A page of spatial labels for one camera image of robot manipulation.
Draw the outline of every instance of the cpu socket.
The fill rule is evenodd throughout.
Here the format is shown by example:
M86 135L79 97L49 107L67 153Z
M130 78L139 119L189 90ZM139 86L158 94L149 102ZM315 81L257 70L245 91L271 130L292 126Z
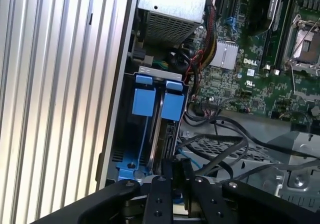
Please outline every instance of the cpu socket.
M284 62L294 71L320 75L320 27L313 21L304 21L299 15L291 25Z

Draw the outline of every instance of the dell logo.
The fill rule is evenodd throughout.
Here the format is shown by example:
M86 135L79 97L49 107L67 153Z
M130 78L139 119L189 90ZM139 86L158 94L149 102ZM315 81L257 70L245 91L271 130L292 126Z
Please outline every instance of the dell logo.
M247 58L245 58L245 59L243 60L243 63L244 63L244 64L250 64L250 65L256 66L256 67L258 66L256 60L250 60L250 59L247 59Z

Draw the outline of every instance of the aluminum side panel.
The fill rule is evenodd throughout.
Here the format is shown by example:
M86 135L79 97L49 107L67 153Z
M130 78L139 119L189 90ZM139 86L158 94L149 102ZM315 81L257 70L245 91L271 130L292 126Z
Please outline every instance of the aluminum side panel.
M0 0L0 223L96 190L127 0Z

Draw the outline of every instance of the chip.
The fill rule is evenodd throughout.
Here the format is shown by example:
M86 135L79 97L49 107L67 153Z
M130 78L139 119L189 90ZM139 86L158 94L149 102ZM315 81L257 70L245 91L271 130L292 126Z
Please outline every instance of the chip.
M252 101L252 107L253 107L253 108L258 108L258 106L259 106L259 101L253 100L253 101Z
M224 96L225 98L229 98L229 97L231 96L231 91L225 90L223 96Z

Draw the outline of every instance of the motherboard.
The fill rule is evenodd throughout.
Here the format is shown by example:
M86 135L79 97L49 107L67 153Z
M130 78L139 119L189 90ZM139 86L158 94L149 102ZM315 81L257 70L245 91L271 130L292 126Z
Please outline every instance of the motherboard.
M320 0L278 0L274 20L266 30L263 25L252 23L257 0L223 1L217 7L218 52L219 43L236 45L236 62L225 68L214 63L205 68L194 103L219 105L234 98L225 109L246 112L238 99L250 108L252 115L282 119L284 113L293 111L317 119L320 115ZM299 25L309 28L291 30L297 18ZM205 35L203 26L194 32L193 42L198 48ZM305 122L298 114L283 120Z

